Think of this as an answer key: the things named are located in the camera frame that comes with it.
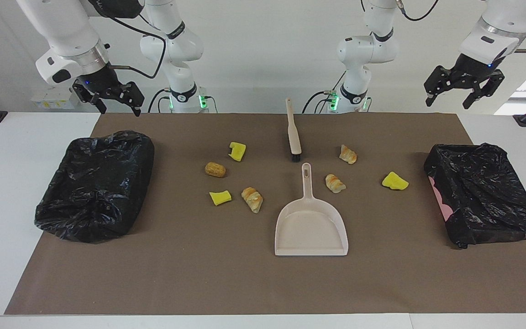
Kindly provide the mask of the pink plastic bin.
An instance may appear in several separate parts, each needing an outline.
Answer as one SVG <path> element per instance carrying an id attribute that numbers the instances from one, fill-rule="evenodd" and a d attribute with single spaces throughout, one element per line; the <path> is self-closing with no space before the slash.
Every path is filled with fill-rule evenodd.
<path id="1" fill-rule="evenodd" d="M 436 182 L 434 181 L 434 179 L 430 176 L 428 176 L 428 179 L 430 181 L 434 195 L 436 196 L 436 200 L 438 202 L 442 216 L 444 217 L 444 222 L 447 222 L 449 220 L 449 217 L 453 214 L 453 209 L 449 205 L 444 203 L 440 191 L 436 188 Z"/>

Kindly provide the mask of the white power socket box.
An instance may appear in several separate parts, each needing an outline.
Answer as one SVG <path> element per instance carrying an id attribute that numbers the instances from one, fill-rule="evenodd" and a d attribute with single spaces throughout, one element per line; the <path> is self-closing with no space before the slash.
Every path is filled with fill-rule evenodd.
<path id="1" fill-rule="evenodd" d="M 76 110 L 79 106 L 79 98 L 68 87 L 36 91 L 31 102 L 40 110 Z"/>

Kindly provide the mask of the beige plastic dustpan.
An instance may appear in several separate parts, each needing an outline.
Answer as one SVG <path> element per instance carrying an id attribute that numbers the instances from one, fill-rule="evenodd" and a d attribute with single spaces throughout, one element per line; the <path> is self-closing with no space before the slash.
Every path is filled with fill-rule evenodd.
<path id="1" fill-rule="evenodd" d="M 348 235 L 338 210 L 313 195 L 312 167 L 301 165 L 302 198 L 282 210 L 276 220 L 275 256 L 346 256 Z"/>

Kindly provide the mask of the brown table mat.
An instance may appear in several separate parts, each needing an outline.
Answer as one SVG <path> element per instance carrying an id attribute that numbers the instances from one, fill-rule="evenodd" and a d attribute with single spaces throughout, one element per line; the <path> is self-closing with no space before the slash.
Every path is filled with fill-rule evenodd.
<path id="1" fill-rule="evenodd" d="M 526 313 L 526 241 L 457 249 L 423 164 L 435 144 L 469 144 L 448 114 L 297 115 L 314 195 L 345 223 L 344 257 L 277 257 L 276 219 L 301 197 L 286 118 L 272 114 L 100 117 L 92 135 L 134 130 L 155 144 L 129 235 L 100 244 L 43 233 L 6 314 Z M 230 142 L 247 146 L 242 161 Z M 358 155 L 339 158 L 344 144 Z M 217 178 L 208 162 L 226 168 Z M 381 185 L 391 171 L 405 190 Z M 347 188 L 325 184 L 334 174 Z M 254 214 L 242 199 L 253 187 Z M 215 206 L 209 192 L 228 190 Z"/>

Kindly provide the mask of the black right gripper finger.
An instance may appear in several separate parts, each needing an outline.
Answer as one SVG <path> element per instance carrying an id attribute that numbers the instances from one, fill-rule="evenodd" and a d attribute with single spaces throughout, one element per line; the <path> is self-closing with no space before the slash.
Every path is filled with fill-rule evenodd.
<path id="1" fill-rule="evenodd" d="M 121 103 L 129 106 L 135 116 L 140 116 L 145 98 L 134 82 L 121 85 Z"/>
<path id="2" fill-rule="evenodd" d="M 76 96 L 79 98 L 80 102 L 91 104 L 95 106 L 100 114 L 105 114 L 107 108 L 104 102 L 100 99 L 100 96 L 97 92 L 88 91 L 81 83 L 73 83 L 73 91 Z"/>

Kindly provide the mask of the beige hand brush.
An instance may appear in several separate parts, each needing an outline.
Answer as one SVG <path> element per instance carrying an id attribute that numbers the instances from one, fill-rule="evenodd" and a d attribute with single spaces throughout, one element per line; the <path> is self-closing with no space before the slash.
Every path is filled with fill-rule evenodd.
<path id="1" fill-rule="evenodd" d="M 298 129 L 295 125 L 294 109 L 290 98 L 286 98 L 286 114 L 287 114 L 287 134 L 289 140 L 289 148 L 291 152 L 291 160 L 294 163 L 301 161 L 301 144 Z"/>

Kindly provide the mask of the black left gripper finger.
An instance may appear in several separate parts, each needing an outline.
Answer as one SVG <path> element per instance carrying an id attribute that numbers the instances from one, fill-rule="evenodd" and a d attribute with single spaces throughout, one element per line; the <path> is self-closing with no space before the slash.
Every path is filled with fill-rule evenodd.
<path id="1" fill-rule="evenodd" d="M 488 77 L 476 78 L 473 76 L 465 77 L 465 87 L 472 91 L 463 102 L 463 108 L 469 110 L 471 105 L 483 98 L 492 96 L 500 84 L 505 79 L 502 71 L 493 71 Z"/>
<path id="2" fill-rule="evenodd" d="M 443 66 L 434 68 L 428 79 L 424 83 L 426 91 L 426 106 L 432 106 L 437 96 L 454 88 L 455 71 L 446 69 Z"/>

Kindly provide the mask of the black plastic trash bag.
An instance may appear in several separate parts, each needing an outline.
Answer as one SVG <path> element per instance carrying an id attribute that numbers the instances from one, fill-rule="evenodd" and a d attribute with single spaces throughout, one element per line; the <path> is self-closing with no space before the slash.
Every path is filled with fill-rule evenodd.
<path id="1" fill-rule="evenodd" d="M 128 234 L 147 195 L 154 154 L 153 141 L 132 130 L 73 140 L 35 209 L 35 226 L 88 244 Z"/>
<path id="2" fill-rule="evenodd" d="M 526 190 L 495 144 L 435 144 L 424 162 L 453 214 L 444 222 L 460 249 L 526 240 Z"/>

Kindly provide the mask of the toy croissant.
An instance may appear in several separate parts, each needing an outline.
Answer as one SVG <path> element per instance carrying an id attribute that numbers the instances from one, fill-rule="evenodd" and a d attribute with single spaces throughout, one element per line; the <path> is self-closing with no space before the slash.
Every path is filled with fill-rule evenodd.
<path id="1" fill-rule="evenodd" d="M 256 189 L 253 187 L 247 187 L 242 190 L 241 196 L 254 214 L 259 213 L 259 210 L 263 204 L 263 196 L 261 196 L 261 194 Z"/>
<path id="2" fill-rule="evenodd" d="M 347 188 L 347 186 L 334 174 L 326 175 L 324 181 L 326 187 L 334 194 L 342 192 L 342 190 L 345 190 Z"/>
<path id="3" fill-rule="evenodd" d="M 340 148 L 339 158 L 344 162 L 348 163 L 349 165 L 352 165 L 357 162 L 358 155 L 348 146 L 342 144 Z"/>

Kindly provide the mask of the notched yellow sponge piece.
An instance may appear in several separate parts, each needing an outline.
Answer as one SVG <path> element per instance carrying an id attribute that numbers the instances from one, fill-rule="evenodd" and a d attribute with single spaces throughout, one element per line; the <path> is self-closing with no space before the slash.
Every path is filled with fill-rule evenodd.
<path id="1" fill-rule="evenodd" d="M 246 153 L 247 146 L 238 142 L 230 142 L 228 156 L 236 162 L 242 161 L 244 154 Z"/>

